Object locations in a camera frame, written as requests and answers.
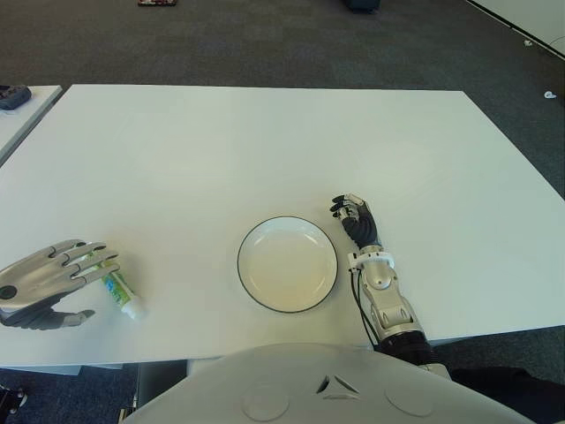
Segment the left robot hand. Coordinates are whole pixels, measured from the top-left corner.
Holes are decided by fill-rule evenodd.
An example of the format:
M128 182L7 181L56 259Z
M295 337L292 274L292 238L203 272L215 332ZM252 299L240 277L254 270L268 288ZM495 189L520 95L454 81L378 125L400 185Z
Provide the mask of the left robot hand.
M1 324L33 330L78 327L93 310L57 312L54 306L118 271L117 257L102 242L68 239L7 266L1 270Z

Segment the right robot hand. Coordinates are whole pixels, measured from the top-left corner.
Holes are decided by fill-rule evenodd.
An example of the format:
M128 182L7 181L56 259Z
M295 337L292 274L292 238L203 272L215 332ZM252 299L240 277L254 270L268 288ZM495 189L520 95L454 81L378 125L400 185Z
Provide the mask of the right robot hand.
M382 247L373 214L363 199L352 193L336 196L330 212L359 250L368 246Z

